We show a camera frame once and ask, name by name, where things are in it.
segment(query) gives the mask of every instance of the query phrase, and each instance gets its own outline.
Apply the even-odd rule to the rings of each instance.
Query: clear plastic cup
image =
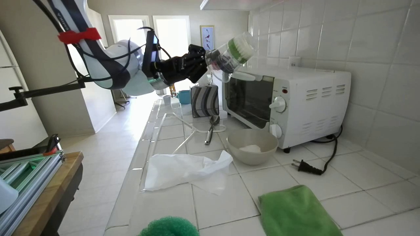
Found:
[[[254,55],[252,44],[252,36],[244,32],[218,49],[207,52],[206,63],[214,77],[224,83],[229,82],[231,74]]]

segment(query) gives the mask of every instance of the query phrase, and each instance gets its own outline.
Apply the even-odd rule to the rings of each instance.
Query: green scouring pad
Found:
[[[188,220],[168,216],[150,222],[139,236],[200,236],[200,234]]]

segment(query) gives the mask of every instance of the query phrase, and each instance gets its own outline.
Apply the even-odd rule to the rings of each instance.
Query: oven window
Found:
[[[226,83],[226,104],[228,108],[251,122],[264,128],[270,121],[274,78],[264,76],[261,81],[243,81],[231,77]]]

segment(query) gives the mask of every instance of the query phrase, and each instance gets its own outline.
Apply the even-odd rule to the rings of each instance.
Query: electrical plug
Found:
[[[296,165],[295,163],[292,163],[292,166],[297,167],[297,171],[303,171],[303,172],[307,172],[307,173],[311,173],[311,174],[315,174],[315,175],[322,175],[323,171],[320,169],[317,169],[311,165],[309,165],[308,163],[304,162],[303,160],[298,161],[298,160],[293,160],[295,163],[298,163],[299,165]]]

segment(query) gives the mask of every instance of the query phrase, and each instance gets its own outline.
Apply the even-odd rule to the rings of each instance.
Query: oven knob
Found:
[[[274,99],[274,102],[271,103],[268,107],[271,109],[275,109],[278,112],[283,112],[284,110],[286,110],[286,101],[284,100],[284,98],[278,96]]]
[[[281,138],[281,127],[278,124],[270,125],[270,133],[278,139]]]

